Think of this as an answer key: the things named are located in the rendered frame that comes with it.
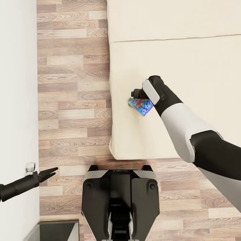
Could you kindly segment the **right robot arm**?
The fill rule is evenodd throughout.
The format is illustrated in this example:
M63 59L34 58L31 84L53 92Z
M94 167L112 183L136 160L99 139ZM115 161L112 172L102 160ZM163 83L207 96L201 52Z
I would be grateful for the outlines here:
M142 89L134 89L131 97L151 101L179 157L186 163L193 163L241 213L241 147L225 141L158 75L144 80Z

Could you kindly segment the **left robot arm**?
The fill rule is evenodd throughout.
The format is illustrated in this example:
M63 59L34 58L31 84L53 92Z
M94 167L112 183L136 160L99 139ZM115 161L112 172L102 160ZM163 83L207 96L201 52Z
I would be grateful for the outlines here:
M0 184L0 202L1 200L2 202L5 202L30 189L38 187L39 183L42 183L50 177L54 176L56 174L54 171L58 170L58 167L40 171L39 174L37 171L34 172L34 170L34 162L26 163L24 178L16 180L7 185Z

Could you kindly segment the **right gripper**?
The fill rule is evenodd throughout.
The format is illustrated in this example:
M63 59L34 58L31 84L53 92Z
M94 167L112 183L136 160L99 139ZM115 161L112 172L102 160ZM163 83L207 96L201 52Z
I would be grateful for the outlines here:
M134 89L134 91L131 92L131 97L135 99L149 99L142 95L142 89Z

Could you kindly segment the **board game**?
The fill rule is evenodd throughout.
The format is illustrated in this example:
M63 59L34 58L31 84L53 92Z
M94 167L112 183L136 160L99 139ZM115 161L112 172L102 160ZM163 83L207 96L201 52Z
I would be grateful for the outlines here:
M142 116L145 116L153 107L149 99L135 99L132 98L129 104L134 107Z

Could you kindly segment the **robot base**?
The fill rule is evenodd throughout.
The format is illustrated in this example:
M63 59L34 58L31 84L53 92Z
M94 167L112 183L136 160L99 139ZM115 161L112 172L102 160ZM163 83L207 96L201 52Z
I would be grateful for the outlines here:
M133 217L133 240L145 241L160 214L156 173L150 165L143 170L98 170L91 165L85 174L81 214L96 241L109 240L108 219L129 220ZM115 227L115 233L126 233L126 227Z

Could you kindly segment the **robot trunk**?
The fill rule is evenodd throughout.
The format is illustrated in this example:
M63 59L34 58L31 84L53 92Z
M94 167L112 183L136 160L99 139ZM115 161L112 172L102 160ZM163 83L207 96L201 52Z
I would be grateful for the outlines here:
M108 219L108 232L109 240L102 241L139 241L133 240L133 217L131 212L129 212L129 220L113 220L113 212L109 213ZM115 227L126 227L126 233L115 233Z

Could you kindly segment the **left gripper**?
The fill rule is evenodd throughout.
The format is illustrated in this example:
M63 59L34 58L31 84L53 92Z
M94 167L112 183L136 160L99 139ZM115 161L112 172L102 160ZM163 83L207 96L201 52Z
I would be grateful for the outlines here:
M38 187L39 183L42 183L50 177L54 176L56 174L54 171L56 170L58 170L58 167L40 171L39 174L37 173L37 171L35 171L29 176L14 181L16 196L30 189Z

